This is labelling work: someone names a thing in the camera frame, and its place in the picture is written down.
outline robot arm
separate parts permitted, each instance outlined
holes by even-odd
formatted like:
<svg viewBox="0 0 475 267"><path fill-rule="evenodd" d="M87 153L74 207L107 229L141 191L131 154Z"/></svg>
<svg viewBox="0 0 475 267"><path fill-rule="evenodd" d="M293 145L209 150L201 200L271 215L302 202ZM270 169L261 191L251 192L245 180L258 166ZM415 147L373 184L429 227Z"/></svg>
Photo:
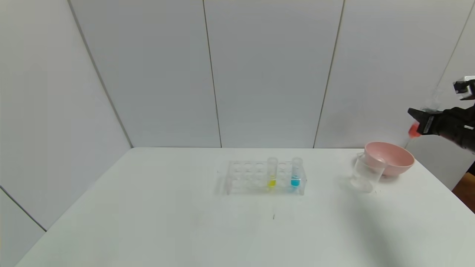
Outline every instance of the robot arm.
<svg viewBox="0 0 475 267"><path fill-rule="evenodd" d="M475 76L465 76L454 82L460 100L475 99ZM475 106L467 109L454 107L444 111L421 111L410 108L408 113L419 122L421 135L440 135L475 153Z"/></svg>

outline test tube rack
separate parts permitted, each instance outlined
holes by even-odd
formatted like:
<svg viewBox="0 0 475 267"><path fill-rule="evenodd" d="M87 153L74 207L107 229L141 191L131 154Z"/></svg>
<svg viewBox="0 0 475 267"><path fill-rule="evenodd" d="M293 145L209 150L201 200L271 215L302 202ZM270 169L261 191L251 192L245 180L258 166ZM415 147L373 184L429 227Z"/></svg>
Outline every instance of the test tube rack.
<svg viewBox="0 0 475 267"><path fill-rule="evenodd" d="M296 181L292 177L292 162L279 162L275 183L267 174L267 162L231 161L226 174L225 190L230 194L291 194L303 195L307 178L304 168Z"/></svg>

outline white tabletop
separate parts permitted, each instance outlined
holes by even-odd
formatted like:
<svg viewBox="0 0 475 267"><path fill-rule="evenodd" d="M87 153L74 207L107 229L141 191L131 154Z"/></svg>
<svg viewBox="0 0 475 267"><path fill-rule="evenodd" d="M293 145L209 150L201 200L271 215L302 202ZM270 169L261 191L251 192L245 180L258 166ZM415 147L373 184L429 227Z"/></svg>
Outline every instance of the white tabletop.
<svg viewBox="0 0 475 267"><path fill-rule="evenodd" d="M475 215L418 162L370 194L361 149L134 148L18 267L466 267ZM222 195L222 164L304 160L304 196Z"/></svg>

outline test tube with yellow liquid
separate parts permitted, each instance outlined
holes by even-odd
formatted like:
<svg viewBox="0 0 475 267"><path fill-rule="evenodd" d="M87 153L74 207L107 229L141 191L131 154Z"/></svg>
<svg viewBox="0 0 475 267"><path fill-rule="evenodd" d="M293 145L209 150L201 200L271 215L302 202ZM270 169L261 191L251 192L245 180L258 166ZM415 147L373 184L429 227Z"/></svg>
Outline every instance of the test tube with yellow liquid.
<svg viewBox="0 0 475 267"><path fill-rule="evenodd" d="M269 182L267 183L267 186L272 188L276 186L276 175L277 175L277 164L278 160L277 158L268 158L267 159L267 178L269 179Z"/></svg>

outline yellow liquid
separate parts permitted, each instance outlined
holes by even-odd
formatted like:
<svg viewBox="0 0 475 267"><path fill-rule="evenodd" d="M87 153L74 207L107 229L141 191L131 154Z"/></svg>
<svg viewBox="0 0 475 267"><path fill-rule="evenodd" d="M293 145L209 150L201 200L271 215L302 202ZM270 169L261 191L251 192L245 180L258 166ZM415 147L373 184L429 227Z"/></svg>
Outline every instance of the yellow liquid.
<svg viewBox="0 0 475 267"><path fill-rule="evenodd" d="M276 177L275 177L275 176L271 176L270 179L271 179L271 180L269 181L269 183L267 184L267 186L268 186L268 187L274 187L274 186L276 186L276 184L275 184L275 183L276 183L276 180L275 180Z"/></svg>

